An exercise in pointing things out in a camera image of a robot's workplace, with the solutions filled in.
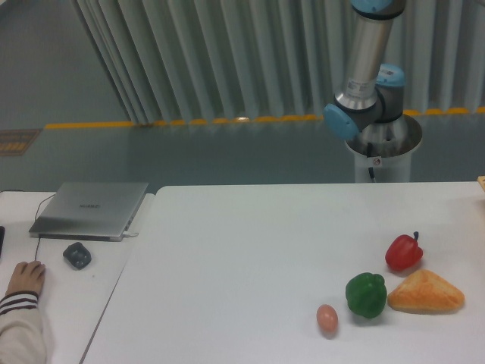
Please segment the person's hand on mouse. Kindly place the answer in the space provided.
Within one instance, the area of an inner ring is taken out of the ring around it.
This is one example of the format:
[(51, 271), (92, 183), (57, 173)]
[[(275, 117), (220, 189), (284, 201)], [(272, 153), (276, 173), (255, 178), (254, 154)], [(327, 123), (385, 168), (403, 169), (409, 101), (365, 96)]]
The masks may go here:
[(40, 261), (19, 262), (8, 283), (6, 295), (34, 292), (40, 295), (45, 282), (45, 265)]

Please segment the striped white sleeve forearm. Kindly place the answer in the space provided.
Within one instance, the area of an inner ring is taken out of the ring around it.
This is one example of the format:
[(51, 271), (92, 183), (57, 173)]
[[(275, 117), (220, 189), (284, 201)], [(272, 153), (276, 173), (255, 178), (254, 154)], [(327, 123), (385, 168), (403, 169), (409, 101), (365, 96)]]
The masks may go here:
[(39, 295), (20, 291), (1, 300), (1, 363), (45, 363)]

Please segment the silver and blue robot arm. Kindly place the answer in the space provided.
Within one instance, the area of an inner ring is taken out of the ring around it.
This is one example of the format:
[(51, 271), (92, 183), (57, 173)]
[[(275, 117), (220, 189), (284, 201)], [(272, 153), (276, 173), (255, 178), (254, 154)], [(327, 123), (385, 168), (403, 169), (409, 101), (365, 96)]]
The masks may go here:
[(393, 20), (405, 10), (404, 1), (352, 1), (355, 36), (346, 72), (333, 102), (324, 108), (324, 121), (342, 140), (351, 140), (384, 115), (377, 77)]

